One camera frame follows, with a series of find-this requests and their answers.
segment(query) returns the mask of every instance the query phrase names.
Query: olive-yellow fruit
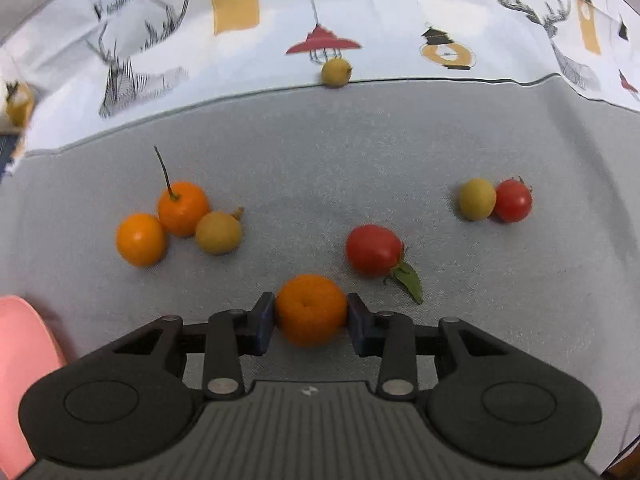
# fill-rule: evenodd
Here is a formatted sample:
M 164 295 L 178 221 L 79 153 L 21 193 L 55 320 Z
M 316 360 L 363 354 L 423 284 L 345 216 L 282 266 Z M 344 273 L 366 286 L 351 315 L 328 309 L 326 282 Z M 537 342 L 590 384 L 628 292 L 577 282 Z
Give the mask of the olive-yellow fruit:
M 243 209 L 234 213 L 212 211 L 204 215 L 196 226 L 196 242 L 209 254 L 225 254 L 233 251 L 242 241 L 239 218 Z
M 345 86 L 351 79 L 351 65 L 341 57 L 334 57 L 322 66 L 321 76 L 322 82 L 327 86 Z
M 460 189 L 460 212 L 468 220 L 487 218 L 495 207 L 494 185 L 484 178 L 472 178 Z

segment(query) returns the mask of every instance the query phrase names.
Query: green leaf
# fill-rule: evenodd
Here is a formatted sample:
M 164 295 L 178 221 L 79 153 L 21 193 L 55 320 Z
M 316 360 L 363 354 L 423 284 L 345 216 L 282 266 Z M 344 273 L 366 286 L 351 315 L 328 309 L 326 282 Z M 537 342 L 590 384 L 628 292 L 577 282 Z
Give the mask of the green leaf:
M 411 265 L 401 260 L 399 264 L 391 269 L 391 275 L 404 286 L 417 304 L 422 304 L 424 301 L 422 299 L 422 284 L 418 273 L 415 272 Z

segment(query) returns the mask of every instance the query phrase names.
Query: cherry tomato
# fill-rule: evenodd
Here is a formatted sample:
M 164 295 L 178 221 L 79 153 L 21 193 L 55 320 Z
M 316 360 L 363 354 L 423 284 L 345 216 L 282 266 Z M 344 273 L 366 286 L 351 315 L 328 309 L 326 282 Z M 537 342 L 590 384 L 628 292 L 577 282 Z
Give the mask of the cherry tomato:
M 495 188 L 495 193 L 494 212 L 504 222 L 520 222 L 531 212 L 533 197 L 522 180 L 505 180 Z
M 393 231 L 379 225 L 356 227 L 346 243 L 347 259 L 365 276 L 385 276 L 402 258 L 403 245 Z

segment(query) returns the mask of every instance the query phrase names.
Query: green stem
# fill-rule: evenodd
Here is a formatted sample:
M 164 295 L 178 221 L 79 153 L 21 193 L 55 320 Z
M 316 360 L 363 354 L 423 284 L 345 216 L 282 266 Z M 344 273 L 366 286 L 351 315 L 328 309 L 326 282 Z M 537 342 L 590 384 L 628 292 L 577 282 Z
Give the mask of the green stem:
M 169 197 L 175 202 L 180 198 L 180 196 L 176 195 L 171 189 L 169 174 L 166 172 L 166 166 L 164 165 L 164 161 L 162 160 L 162 157 L 160 156 L 160 152 L 158 151 L 158 147 L 156 145 L 154 145 L 154 150 L 156 150 L 156 155 L 158 156 L 158 160 L 160 161 L 160 165 L 162 166 L 162 172 L 164 173 L 164 179 L 166 180 L 166 188 L 169 190 Z

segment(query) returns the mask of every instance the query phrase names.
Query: small brown stem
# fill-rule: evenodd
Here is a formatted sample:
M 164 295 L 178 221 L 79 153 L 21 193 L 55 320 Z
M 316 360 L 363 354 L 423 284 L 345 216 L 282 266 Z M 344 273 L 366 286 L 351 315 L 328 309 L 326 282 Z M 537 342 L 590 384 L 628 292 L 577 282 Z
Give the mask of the small brown stem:
M 164 165 L 164 161 L 160 156 L 160 152 L 158 151 L 158 147 L 154 145 L 154 150 L 156 150 L 156 155 L 158 156 L 158 160 L 160 161 L 160 165 L 162 166 L 162 172 L 164 173 L 164 179 L 166 180 L 166 188 L 169 190 L 169 198 L 174 202 L 180 198 L 180 195 L 176 195 L 174 190 L 171 189 L 171 183 L 169 182 L 169 174 L 166 172 L 166 166 Z
M 242 213 L 244 213 L 244 207 L 240 206 L 238 209 L 231 213 L 231 216 L 236 220 L 239 220 L 242 217 Z

